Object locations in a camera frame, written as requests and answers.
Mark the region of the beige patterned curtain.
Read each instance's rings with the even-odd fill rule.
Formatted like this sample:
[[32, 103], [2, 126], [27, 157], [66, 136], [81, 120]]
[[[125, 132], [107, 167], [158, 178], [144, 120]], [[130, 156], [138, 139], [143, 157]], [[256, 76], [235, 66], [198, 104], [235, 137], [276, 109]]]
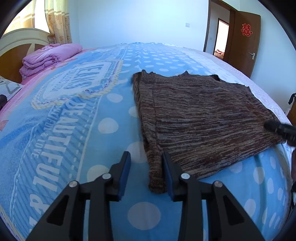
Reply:
[[50, 44], [72, 43], [68, 0], [45, 0], [45, 17]]

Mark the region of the folded pink quilt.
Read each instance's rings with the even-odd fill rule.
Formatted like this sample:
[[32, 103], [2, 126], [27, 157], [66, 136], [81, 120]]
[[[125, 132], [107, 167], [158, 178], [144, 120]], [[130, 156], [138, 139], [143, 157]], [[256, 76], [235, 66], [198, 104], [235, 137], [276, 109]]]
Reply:
[[79, 44], [50, 44], [22, 59], [20, 75], [22, 80], [43, 71], [56, 63], [65, 61], [82, 51]]

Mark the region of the wooden bedside cabinet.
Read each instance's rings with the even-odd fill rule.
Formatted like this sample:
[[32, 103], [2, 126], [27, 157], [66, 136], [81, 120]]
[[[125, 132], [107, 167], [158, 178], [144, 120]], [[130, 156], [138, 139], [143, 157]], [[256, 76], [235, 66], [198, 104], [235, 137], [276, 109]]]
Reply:
[[289, 119], [292, 125], [296, 125], [296, 111], [294, 108], [291, 108], [287, 114], [287, 118]]

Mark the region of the brown wooden door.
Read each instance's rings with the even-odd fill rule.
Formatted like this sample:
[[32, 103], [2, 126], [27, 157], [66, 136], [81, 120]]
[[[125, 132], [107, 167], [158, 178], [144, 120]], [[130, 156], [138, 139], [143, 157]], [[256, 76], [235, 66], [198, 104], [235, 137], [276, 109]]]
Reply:
[[[242, 24], [251, 25], [253, 34], [245, 37]], [[229, 31], [223, 61], [250, 77], [256, 61], [261, 31], [261, 16], [244, 11], [231, 10]], [[255, 58], [248, 53], [255, 53]]]

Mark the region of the brown knitted sweater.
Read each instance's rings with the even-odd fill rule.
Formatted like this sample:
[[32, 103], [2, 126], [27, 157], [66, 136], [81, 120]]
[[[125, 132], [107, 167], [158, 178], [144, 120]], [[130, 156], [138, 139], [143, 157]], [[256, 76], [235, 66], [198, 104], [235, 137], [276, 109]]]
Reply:
[[167, 190], [163, 152], [202, 179], [283, 143], [263, 126], [277, 117], [245, 85], [217, 75], [146, 71], [135, 73], [132, 83], [151, 192]]

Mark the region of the white pillow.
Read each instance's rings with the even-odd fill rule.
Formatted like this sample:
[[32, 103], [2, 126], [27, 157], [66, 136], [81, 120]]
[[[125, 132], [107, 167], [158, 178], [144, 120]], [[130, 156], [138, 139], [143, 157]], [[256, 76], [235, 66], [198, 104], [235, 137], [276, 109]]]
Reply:
[[6, 96], [7, 101], [14, 97], [23, 85], [0, 76], [0, 94]]

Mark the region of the red double happiness decoration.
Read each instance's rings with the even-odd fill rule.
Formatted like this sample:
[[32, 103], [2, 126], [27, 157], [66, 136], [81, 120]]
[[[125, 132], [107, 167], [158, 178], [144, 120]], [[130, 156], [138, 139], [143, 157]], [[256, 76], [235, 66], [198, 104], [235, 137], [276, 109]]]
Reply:
[[240, 30], [241, 30], [242, 35], [245, 37], [250, 37], [253, 34], [253, 32], [251, 30], [251, 25], [247, 24], [247, 23], [243, 23], [242, 28]]

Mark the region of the clothes pile on cabinet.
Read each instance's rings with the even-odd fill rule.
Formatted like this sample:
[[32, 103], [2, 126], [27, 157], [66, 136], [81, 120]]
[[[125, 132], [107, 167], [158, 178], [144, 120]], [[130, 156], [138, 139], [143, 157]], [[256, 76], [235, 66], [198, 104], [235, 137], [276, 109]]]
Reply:
[[295, 96], [296, 96], [296, 93], [293, 93], [293, 94], [291, 95], [291, 97], [290, 97], [290, 99], [289, 99], [289, 101], [288, 101], [288, 104], [289, 104], [289, 105], [293, 103], [293, 101], [294, 101], [294, 99], [295, 99]]

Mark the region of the cream wooden headboard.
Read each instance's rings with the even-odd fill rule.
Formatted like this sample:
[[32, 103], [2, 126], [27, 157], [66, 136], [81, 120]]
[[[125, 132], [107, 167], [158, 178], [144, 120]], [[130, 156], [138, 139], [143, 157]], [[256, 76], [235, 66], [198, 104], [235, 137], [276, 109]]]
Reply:
[[0, 75], [16, 83], [22, 82], [22, 59], [49, 44], [49, 33], [36, 28], [13, 30], [1, 37]]

